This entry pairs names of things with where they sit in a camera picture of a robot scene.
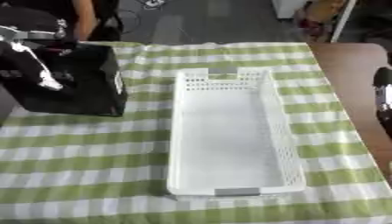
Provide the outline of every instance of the person's arm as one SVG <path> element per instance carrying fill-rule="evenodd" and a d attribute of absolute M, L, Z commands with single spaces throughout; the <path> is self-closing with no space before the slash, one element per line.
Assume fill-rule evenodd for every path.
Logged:
<path fill-rule="evenodd" d="M 87 40 L 97 26 L 93 0 L 72 0 L 73 7 L 79 20 L 75 26 L 75 35 L 78 40 Z"/>

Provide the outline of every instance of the floor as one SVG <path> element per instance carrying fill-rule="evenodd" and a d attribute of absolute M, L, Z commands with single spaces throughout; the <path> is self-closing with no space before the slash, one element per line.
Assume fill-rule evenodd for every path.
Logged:
<path fill-rule="evenodd" d="M 120 0 L 119 8 L 127 32 L 122 41 L 188 45 L 303 40 L 291 21 L 276 19 L 271 0 L 170 0 L 160 10 Z M 0 103 L 1 125 L 16 104 L 1 87 Z"/>

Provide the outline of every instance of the wooden table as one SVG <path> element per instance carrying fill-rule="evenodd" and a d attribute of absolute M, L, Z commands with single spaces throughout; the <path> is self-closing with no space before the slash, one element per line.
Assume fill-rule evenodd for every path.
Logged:
<path fill-rule="evenodd" d="M 374 44 L 311 45 L 365 145 L 387 177 L 392 142 L 375 117 L 375 71 L 388 64 L 385 50 Z"/>

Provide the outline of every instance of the white plastic basket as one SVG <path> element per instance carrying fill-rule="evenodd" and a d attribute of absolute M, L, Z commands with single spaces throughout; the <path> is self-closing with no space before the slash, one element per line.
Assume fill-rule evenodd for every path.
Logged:
<path fill-rule="evenodd" d="M 271 73 L 207 69 L 176 78 L 167 188 L 175 196 L 256 196 L 305 189 L 295 139 Z"/>

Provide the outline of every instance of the tablecloth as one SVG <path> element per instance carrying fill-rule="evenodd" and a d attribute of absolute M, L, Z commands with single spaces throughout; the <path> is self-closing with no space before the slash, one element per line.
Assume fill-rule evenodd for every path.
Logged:
<path fill-rule="evenodd" d="M 112 45 L 129 92 L 123 117 L 16 108 L 0 129 L 0 223 L 392 221 L 391 191 L 308 45 Z M 303 192 L 224 200 L 168 196 L 173 77 L 179 69 L 226 66 L 273 72 L 298 142 Z"/>

